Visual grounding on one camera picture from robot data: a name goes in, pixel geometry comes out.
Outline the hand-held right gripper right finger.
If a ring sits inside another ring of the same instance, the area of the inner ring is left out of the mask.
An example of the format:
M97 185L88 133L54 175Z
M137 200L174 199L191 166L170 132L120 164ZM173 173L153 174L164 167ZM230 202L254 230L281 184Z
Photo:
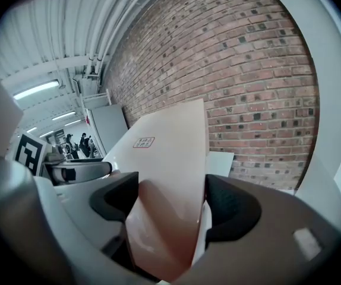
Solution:
M264 186L207 175L212 227L204 253L177 284L301 284L341 233L309 205Z

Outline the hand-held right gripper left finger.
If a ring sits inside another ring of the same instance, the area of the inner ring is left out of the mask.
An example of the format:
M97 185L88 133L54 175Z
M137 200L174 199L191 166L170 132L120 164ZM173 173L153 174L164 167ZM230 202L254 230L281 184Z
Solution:
M123 224L99 217L87 198L76 207L67 211L50 180L0 159L0 235L39 281L138 284L138 275L112 260Z

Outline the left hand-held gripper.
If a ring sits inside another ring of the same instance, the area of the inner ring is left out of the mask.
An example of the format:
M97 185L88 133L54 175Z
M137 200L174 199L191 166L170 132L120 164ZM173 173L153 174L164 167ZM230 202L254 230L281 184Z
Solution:
M112 165L102 159L66 159L57 147L22 132L12 147L12 159L29 168L33 175L53 185L92 181L110 175Z

